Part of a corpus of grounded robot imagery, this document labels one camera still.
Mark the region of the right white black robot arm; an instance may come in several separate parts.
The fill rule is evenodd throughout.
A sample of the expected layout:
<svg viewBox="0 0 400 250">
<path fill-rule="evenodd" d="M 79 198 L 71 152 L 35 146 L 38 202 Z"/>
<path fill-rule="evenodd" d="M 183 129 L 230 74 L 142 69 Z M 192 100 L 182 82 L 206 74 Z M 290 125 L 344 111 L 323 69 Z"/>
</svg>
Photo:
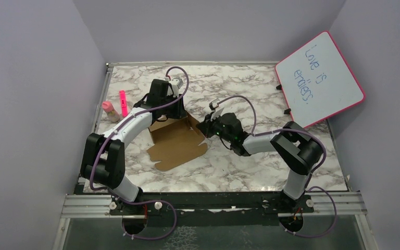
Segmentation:
<svg viewBox="0 0 400 250">
<path fill-rule="evenodd" d="M 281 129 L 252 135 L 243 130 L 234 113 L 215 115 L 212 112 L 196 127 L 206 138 L 217 136 L 228 142 L 228 149 L 239 156 L 278 153 L 290 168 L 282 190 L 284 194 L 279 199 L 281 208 L 287 212 L 300 206 L 313 166 L 327 155 L 322 142 L 294 121 Z"/>
</svg>

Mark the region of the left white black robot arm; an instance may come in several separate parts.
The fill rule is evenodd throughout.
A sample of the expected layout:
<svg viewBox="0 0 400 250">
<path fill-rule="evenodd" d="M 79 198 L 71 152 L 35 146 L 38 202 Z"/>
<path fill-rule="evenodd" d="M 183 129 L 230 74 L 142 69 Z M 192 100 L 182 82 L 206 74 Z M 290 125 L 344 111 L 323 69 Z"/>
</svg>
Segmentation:
<svg viewBox="0 0 400 250">
<path fill-rule="evenodd" d="M 141 189 L 125 176 L 125 148 L 145 129 L 165 116 L 180 119 L 186 116 L 180 78 L 154 79 L 150 90 L 136 102 L 118 124 L 102 133 L 91 133 L 85 143 L 80 175 L 94 184 L 100 184 L 123 199 L 123 207 L 136 214 L 143 207 Z"/>
</svg>

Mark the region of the brown cardboard box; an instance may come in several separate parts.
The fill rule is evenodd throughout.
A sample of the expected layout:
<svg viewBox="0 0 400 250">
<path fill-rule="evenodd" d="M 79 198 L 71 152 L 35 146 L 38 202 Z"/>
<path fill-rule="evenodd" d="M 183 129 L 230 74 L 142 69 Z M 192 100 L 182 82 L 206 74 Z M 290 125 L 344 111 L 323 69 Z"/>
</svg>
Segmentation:
<svg viewBox="0 0 400 250">
<path fill-rule="evenodd" d="M 197 124 L 199 121 L 187 112 L 182 119 L 156 121 L 148 128 L 154 145 L 147 152 L 157 170 L 171 170 L 207 152 L 205 137 Z"/>
</svg>

